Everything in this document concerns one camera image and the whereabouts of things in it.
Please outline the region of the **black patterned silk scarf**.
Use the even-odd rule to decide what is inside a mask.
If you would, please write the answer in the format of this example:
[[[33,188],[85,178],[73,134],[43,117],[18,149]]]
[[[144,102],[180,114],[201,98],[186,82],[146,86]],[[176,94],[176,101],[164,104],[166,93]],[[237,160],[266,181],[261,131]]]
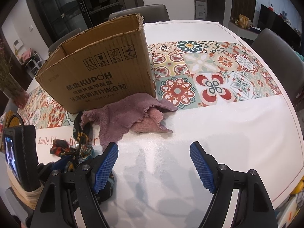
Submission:
[[[97,110],[78,113],[74,121],[72,135],[76,146],[72,147],[71,143],[62,139],[53,140],[50,154],[56,155],[61,159],[67,159],[64,172],[75,171],[80,164],[94,158],[94,149],[89,144],[89,135],[93,129],[92,124],[99,121],[97,115]]]

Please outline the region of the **mauve fleece towel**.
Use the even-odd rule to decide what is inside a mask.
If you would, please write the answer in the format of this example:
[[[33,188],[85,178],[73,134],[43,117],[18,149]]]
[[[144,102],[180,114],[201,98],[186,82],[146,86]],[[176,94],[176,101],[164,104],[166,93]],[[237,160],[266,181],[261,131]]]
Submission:
[[[139,133],[171,133],[162,125],[164,112],[176,112],[177,107],[167,100],[156,100],[147,93],[136,93],[102,108],[84,111],[80,126],[94,124],[100,127],[99,143],[106,149],[117,143],[129,130]]]

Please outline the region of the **glass vase with dried flowers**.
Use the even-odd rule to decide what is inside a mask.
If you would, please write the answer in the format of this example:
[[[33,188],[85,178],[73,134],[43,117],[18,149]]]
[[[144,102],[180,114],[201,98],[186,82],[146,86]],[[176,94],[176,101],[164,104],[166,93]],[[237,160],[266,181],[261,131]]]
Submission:
[[[1,40],[1,91],[12,100],[19,108],[24,109],[29,98],[29,94],[11,75],[11,57],[5,52],[5,45]]]

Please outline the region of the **white patterned tablecloth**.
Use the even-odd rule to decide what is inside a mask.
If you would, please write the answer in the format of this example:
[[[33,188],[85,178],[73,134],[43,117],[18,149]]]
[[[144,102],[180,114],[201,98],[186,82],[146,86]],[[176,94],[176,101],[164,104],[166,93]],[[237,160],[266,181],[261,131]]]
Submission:
[[[111,227],[196,227],[212,194],[190,158],[197,141],[232,170],[259,173],[273,207],[303,178],[303,136],[284,87],[244,41],[215,22],[143,24],[156,100],[178,110],[164,114],[171,133],[136,134],[119,140],[114,196],[101,208]],[[37,129],[38,159],[54,139],[72,139],[75,119],[34,80],[19,110]]]

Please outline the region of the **white shelf rack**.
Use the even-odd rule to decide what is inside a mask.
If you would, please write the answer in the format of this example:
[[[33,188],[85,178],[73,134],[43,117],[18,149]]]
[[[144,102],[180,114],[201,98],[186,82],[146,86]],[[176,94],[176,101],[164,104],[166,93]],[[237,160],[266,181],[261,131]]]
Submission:
[[[28,75],[34,79],[46,59],[42,59],[35,50],[30,48],[21,55],[20,61]]]

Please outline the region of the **brown cardboard box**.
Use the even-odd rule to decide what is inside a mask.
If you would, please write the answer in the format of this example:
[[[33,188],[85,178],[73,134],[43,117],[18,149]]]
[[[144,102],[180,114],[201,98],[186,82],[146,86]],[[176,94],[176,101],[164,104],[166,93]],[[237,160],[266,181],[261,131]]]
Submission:
[[[69,38],[35,79],[70,113],[101,108],[135,93],[155,97],[142,15],[118,17]]]

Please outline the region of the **grey dining chair left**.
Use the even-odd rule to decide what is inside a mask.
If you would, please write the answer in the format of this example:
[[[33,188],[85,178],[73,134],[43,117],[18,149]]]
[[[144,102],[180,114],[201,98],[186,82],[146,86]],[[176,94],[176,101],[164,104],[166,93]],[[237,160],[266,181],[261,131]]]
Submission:
[[[69,32],[68,34],[66,34],[65,36],[61,37],[59,40],[57,40],[56,42],[54,42],[49,48],[48,48],[48,54],[51,55],[52,52],[54,52],[54,50],[63,42],[65,42],[66,40],[72,38],[73,36],[79,34],[81,32],[81,28],[76,28],[75,30]]]

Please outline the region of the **grey dining chair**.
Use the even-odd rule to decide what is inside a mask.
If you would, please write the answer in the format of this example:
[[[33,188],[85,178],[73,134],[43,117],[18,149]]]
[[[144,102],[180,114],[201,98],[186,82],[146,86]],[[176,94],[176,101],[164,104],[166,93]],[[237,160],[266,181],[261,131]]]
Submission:
[[[163,4],[152,4],[114,12],[109,15],[109,20],[134,13],[141,14],[144,17],[144,23],[166,22],[170,20],[167,8]]]
[[[251,48],[276,75],[292,102],[303,88],[303,61],[280,36],[266,28]]]
[[[52,52],[54,52],[54,50],[63,42],[65,42],[66,40],[72,38],[73,36],[79,34],[81,32],[81,28],[76,28],[75,30],[69,32],[68,34],[66,34],[65,36],[61,37],[59,40],[57,40],[56,42],[54,42],[49,48],[48,48],[48,54],[51,55]]]

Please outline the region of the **grey dining chair right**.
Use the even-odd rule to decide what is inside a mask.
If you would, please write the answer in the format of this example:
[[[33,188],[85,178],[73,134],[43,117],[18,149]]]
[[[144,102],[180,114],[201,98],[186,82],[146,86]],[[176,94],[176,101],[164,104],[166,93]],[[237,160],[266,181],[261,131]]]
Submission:
[[[276,75],[292,102],[303,88],[303,61],[280,36],[266,28],[251,48]]]

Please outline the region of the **white tv cabinet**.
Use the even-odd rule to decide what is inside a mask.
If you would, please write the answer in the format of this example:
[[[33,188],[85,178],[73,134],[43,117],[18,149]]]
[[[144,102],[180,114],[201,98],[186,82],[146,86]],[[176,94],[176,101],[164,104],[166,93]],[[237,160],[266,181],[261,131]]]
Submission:
[[[236,35],[238,35],[240,38],[254,41],[258,37],[258,33],[255,33],[253,31],[247,30],[247,29],[242,29],[239,26],[237,26],[233,22],[228,22],[228,29],[234,32]]]

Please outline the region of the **black television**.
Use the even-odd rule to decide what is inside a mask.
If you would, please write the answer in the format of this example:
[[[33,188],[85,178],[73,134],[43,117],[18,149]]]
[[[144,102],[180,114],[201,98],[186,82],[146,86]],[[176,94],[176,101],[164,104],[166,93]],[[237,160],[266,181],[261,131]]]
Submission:
[[[287,24],[284,19],[270,10],[268,7],[261,5],[258,27],[261,30],[268,28],[285,40],[295,50],[300,49],[300,35]]]

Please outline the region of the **grey dining chair middle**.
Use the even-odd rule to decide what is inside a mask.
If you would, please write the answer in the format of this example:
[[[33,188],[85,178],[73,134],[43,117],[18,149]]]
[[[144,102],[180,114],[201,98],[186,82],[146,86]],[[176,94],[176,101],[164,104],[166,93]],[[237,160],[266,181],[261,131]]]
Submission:
[[[141,14],[144,17],[144,23],[166,22],[170,20],[167,8],[163,4],[152,4],[114,12],[109,15],[109,20],[134,13]]]

